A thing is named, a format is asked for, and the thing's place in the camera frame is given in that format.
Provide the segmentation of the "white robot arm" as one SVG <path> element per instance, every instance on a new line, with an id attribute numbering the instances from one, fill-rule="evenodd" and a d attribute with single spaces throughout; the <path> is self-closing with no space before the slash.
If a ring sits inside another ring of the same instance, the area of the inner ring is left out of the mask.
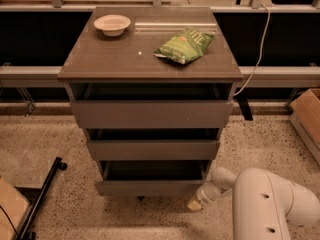
<path id="1" fill-rule="evenodd" d="M 291 240 L 290 225 L 308 227 L 320 220 L 320 200 L 311 190 L 259 168 L 239 174 L 214 169 L 188 208 L 199 211 L 228 194 L 232 196 L 233 240 Z"/>

